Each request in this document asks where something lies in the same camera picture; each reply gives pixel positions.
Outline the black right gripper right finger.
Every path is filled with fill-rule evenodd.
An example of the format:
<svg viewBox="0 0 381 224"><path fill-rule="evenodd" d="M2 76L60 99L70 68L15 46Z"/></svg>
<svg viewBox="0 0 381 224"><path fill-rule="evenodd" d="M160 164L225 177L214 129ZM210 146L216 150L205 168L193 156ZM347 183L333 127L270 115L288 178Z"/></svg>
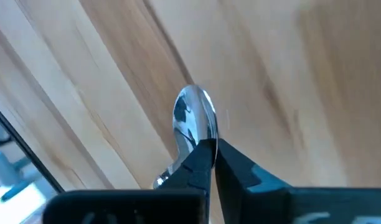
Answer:
<svg viewBox="0 0 381 224"><path fill-rule="evenodd" d="M223 139L215 177L225 223L381 223L381 188L293 187Z"/></svg>

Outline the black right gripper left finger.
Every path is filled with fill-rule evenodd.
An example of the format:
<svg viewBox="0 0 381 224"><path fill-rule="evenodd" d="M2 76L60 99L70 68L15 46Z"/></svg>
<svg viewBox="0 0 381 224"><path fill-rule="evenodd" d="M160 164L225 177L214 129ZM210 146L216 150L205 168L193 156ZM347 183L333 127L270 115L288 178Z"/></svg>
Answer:
<svg viewBox="0 0 381 224"><path fill-rule="evenodd" d="M54 197L43 223L208 223L214 139L201 140L154 190L75 190Z"/></svg>

